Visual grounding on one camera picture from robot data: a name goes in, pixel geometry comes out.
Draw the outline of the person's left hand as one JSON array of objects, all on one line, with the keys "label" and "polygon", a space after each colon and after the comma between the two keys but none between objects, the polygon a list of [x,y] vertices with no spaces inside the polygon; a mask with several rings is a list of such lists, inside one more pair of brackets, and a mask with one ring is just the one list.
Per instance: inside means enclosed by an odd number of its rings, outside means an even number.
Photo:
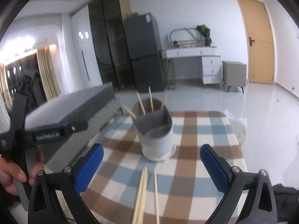
[{"label": "person's left hand", "polygon": [[13,179],[16,179],[22,183],[28,182],[31,186],[34,184],[34,180],[36,178],[36,173],[39,170],[44,170],[44,156],[40,151],[38,154],[38,158],[36,164],[31,169],[29,178],[25,175],[23,170],[13,161],[4,159],[1,157],[1,185],[5,189],[6,192],[12,194],[13,196],[18,196],[16,186],[13,182]]}]

